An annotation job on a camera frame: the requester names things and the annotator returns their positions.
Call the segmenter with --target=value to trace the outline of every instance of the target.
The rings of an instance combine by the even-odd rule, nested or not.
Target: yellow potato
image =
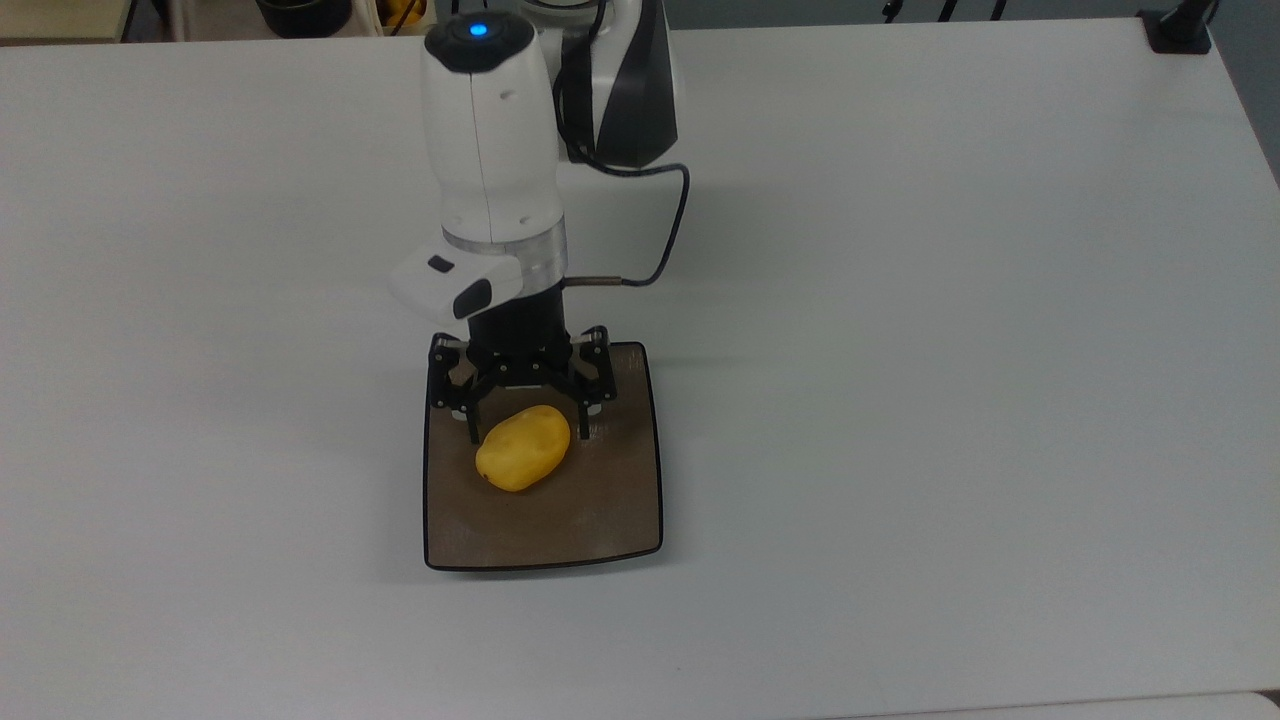
[[[568,451],[568,420],[538,405],[494,425],[476,451],[476,470],[494,487],[520,492],[545,478]]]

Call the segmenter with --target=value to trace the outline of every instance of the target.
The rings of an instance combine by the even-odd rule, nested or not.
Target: black object
[[[453,299],[453,316],[461,320],[472,313],[479,313],[493,302],[493,284],[481,278]]]
[[[667,15],[662,0],[641,0],[635,35],[604,105],[599,132],[593,132],[591,41],[604,19],[604,0],[584,41],[561,55],[554,95],[570,147],[605,165],[643,168],[676,143],[676,91],[672,85]]]
[[[1139,10],[1151,49],[1162,55],[1207,55],[1213,41],[1208,37],[1204,15],[1215,0],[1183,0],[1170,12]]]
[[[467,13],[433,27],[426,51],[456,73],[486,73],[534,41],[534,26],[512,13]]]
[[[884,24],[893,22],[893,18],[902,12],[904,0],[888,0],[884,3],[884,8],[881,9],[881,14],[884,15]]]
[[[453,263],[449,263],[439,255],[431,255],[431,259],[426,261],[428,265],[436,273],[448,273],[453,269]]]
[[[486,310],[467,320],[467,327],[470,343],[445,333],[431,338],[426,392],[433,407],[466,416],[472,443],[480,442],[480,401],[495,387],[550,386],[577,407],[582,439],[590,434],[589,410],[617,397],[609,332],[596,325],[571,341],[561,286]],[[475,372],[454,382],[451,373],[463,352]]]
[[[640,4],[640,24],[604,105],[595,159],[643,168],[676,143],[676,91],[660,0]]]
[[[329,37],[351,19],[351,0],[257,0],[257,9],[280,37]]]

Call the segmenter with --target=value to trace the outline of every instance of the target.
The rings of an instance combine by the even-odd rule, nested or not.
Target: cable
[[[399,35],[399,28],[404,27],[404,20],[408,19],[408,14],[413,12],[413,5],[417,5],[417,0],[410,0],[404,4],[404,12],[401,13],[401,19],[396,20],[396,27],[392,29],[392,37]],[[422,14],[426,14],[426,0],[422,0]]]
[[[570,50],[568,56],[576,58],[591,47],[595,37],[600,33],[600,26],[604,24],[604,3],[605,0],[598,0],[595,6],[595,19],[591,20],[590,29],[586,31],[586,37],[581,42]],[[662,272],[667,269],[667,261],[671,260],[671,251],[676,247],[676,236],[680,234],[680,222],[685,217],[685,205],[689,202],[689,186],[691,184],[691,176],[689,173],[689,167],[684,163],[669,163],[666,165],[655,165],[653,168],[643,168],[639,170],[628,170],[622,168],[613,168],[600,163],[590,155],[590,152],[581,147],[577,142],[570,138],[568,128],[564,126],[564,111],[562,105],[562,99],[564,96],[564,67],[556,73],[556,82],[552,83],[552,104],[556,108],[556,129],[559,132],[561,140],[564,141],[564,147],[568,150],[570,159],[579,160],[586,167],[604,173],[607,176],[613,176],[618,178],[644,178],[658,176],[663,173],[680,173],[682,183],[680,187],[680,204],[676,205],[676,215],[671,222],[671,234],[667,236],[667,245],[662,250],[662,259],[658,260],[658,266],[654,272],[644,279],[635,281],[630,278],[623,278],[618,275],[591,275],[591,277],[576,277],[564,278],[566,287],[581,287],[581,286],[623,286],[623,287],[648,287],[662,277]]]
[[[888,3],[884,3],[884,8],[881,10],[881,14],[884,15],[884,24],[893,22],[893,18],[902,12],[902,1],[904,0],[888,0]]]

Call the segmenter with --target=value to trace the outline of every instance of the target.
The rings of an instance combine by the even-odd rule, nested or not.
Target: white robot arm
[[[526,3],[550,17],[557,12],[554,4]],[[571,28],[544,33],[543,42],[561,45],[558,58],[544,60],[538,29],[509,13],[456,15],[425,38],[422,109],[442,188],[442,233],[393,270],[392,291],[440,325],[563,279],[557,101],[570,158],[639,168],[676,140],[662,1],[616,0],[607,27],[604,5],[581,5],[595,14],[585,36]]]

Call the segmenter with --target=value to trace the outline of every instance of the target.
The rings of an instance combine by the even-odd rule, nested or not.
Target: brown tray
[[[529,489],[509,493],[475,469],[467,424],[428,406],[422,534],[436,570],[526,570],[590,565],[662,547],[662,468],[644,346],[609,346],[617,400],[575,432],[564,461]],[[552,388],[497,388],[480,404],[480,436],[534,405],[577,427],[570,398]]]

